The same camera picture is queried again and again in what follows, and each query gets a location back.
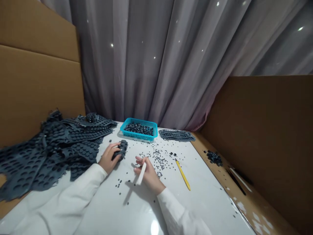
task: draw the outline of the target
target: hand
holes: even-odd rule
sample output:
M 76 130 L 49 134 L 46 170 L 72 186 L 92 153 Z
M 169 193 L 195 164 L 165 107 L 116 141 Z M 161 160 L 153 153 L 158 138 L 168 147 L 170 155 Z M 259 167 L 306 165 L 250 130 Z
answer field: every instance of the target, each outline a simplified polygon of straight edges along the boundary
M 156 194 L 159 195 L 164 189 L 165 186 L 159 179 L 156 171 L 153 168 L 152 163 L 150 162 L 149 158 L 140 158 L 136 157 L 137 163 L 142 166 L 143 163 L 146 163 L 146 170 L 143 174 L 143 181 L 144 183 Z M 139 175 L 141 172 L 141 168 L 134 168 L 134 172 Z
M 104 154 L 102 155 L 100 161 L 98 162 L 98 164 L 107 172 L 107 174 L 110 174 L 112 172 L 113 168 L 115 167 L 118 160 L 120 159 L 121 155 L 119 154 L 112 160 L 113 154 L 116 151 L 120 151 L 119 148 L 114 148 L 115 146 L 119 144 L 120 142 L 110 144 L 107 147 L 107 149 L 104 151 Z

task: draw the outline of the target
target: blue plastic basket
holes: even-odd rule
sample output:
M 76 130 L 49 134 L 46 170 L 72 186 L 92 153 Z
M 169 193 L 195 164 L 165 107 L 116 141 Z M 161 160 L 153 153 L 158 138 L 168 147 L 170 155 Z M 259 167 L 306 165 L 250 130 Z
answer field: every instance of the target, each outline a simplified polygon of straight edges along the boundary
M 153 136 L 152 135 L 145 135 L 145 134 L 140 134 L 140 133 L 135 133 L 135 132 L 129 132 L 124 130 L 125 127 L 130 124 L 130 123 L 140 123 L 143 126 L 148 126 L 148 127 L 153 127 Z M 123 135 L 125 136 L 130 136 L 133 138 L 138 138 L 138 139 L 144 139 L 144 140 L 150 140 L 153 141 L 154 138 L 157 137 L 157 124 L 155 122 L 149 122 L 149 121 L 144 121 L 140 119 L 135 119 L 135 118 L 127 118 L 123 125 L 121 126 L 121 131 L 123 132 Z

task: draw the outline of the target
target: person's left hand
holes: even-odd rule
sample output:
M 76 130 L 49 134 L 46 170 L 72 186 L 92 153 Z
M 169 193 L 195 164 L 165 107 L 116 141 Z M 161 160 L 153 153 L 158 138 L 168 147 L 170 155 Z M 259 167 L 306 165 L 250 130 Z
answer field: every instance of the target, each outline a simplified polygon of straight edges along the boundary
M 113 171 L 113 168 L 117 164 L 118 160 L 120 159 L 120 154 L 117 155 L 113 160 L 113 154 L 116 151 L 120 151 L 119 148 L 114 148 L 115 146 L 119 145 L 120 142 L 118 143 L 113 143 L 110 144 L 107 149 L 104 151 L 104 154 L 102 155 L 100 161 L 98 164 L 107 172 L 107 174 L 110 174 Z

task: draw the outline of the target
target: yellow pencil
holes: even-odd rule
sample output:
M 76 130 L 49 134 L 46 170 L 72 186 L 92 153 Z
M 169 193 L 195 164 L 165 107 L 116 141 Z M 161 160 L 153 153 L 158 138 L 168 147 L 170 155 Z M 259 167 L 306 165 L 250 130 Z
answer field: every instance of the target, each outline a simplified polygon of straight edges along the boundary
M 179 170 L 180 170 L 180 173 L 182 174 L 182 177 L 183 177 L 183 179 L 184 179 L 184 181 L 185 181 L 185 183 L 186 183 L 186 185 L 187 185 L 187 188 L 188 188 L 189 191 L 190 191 L 190 185 L 189 185 L 189 183 L 188 183 L 188 181 L 187 181 L 187 179 L 186 179 L 186 176 L 184 175 L 183 170 L 182 170 L 182 168 L 180 167 L 180 164 L 179 164 L 179 162 L 177 161 L 176 158 L 175 158 L 175 161 L 176 161 L 176 164 L 177 164 L 177 166 L 178 166 L 178 168 L 179 168 Z

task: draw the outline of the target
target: person's right hand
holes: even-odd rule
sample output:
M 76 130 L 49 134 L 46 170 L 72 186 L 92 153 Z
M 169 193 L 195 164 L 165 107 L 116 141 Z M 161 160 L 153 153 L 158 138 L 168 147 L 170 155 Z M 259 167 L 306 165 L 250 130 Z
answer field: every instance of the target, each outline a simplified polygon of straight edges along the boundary
M 144 183 L 156 194 L 159 195 L 164 189 L 165 186 L 159 179 L 156 171 L 153 168 L 152 163 L 150 162 L 149 158 L 144 157 L 136 157 L 136 162 L 142 166 L 143 163 L 146 163 L 146 170 L 143 174 L 143 181 Z M 141 172 L 141 167 L 139 168 L 134 168 L 134 172 L 139 175 Z

